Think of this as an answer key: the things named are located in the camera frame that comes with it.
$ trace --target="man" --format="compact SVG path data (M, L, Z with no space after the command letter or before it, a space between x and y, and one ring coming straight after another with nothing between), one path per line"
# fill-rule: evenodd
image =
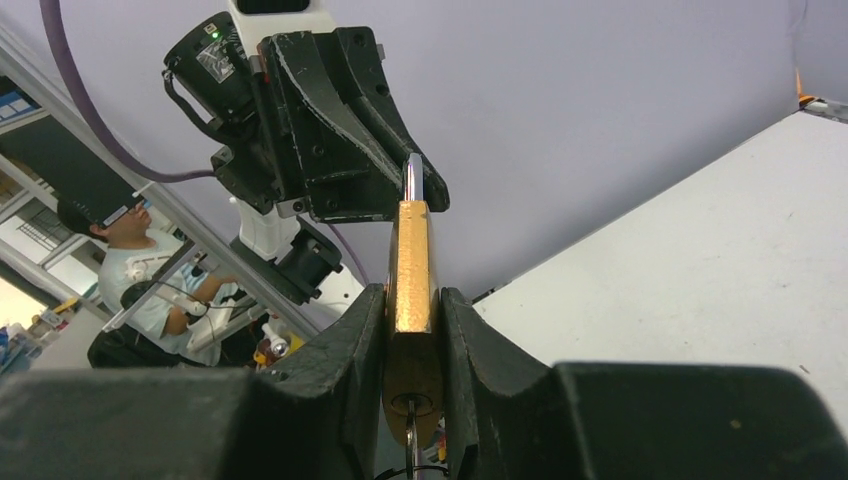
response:
M98 274L98 285L103 302L113 313L121 310L121 295L135 283L127 273L129 258L170 251L182 245L171 235L158 230L148 230L150 214L141 204L107 228L92 224L73 205L63 200L59 200L57 215L59 221L69 230L109 245ZM218 278L209 274L194 277L191 274L192 268L188 264L183 266L166 283L191 293L193 299L201 302L220 302L238 290L235 279L231 277ZM203 365L217 365L221 359L219 345L197 353L188 351L186 347L191 339L188 322L189 318L182 309L159 297L145 302L135 315L127 320L131 327L165 352L178 354Z

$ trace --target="purple cable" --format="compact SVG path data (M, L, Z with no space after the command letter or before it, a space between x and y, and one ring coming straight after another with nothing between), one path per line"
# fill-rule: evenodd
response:
M362 268L362 262L359 261L359 257L356 256L356 252L354 252L353 249L350 247L350 244L347 243L347 240L344 238L344 235L342 235L342 232L340 232L339 229L336 228L336 226L332 223L328 223L327 225L330 227L330 230L333 231L333 235L335 235L336 238L339 239L339 241L342 243L342 246L345 247L345 250L347 250L347 254L350 255L350 259L353 260L353 264L356 265L356 270L359 271L359 277L362 279L365 285L371 283L368 281L368 276L365 275L365 269Z
M62 23L62 7L59 0L40 0L41 4L41 21L44 23L44 31L47 33L47 42L50 44L50 53L53 54L53 60L59 68L59 74L65 86L68 88L68 93L71 94L71 99L82 115L83 120L100 143L109 150L122 165L132 170L136 174L159 183L177 183L186 180L192 180L202 177L214 177L215 173L211 170L194 170L185 173L162 173L157 172L143 163L139 162L132 156L120 142L112 135L109 127L100 117L97 112L97 107L91 101L88 95L88 90L85 88L85 83L80 77L77 65L74 62L74 56L71 54L71 48L68 45L68 37L65 34L65 25Z

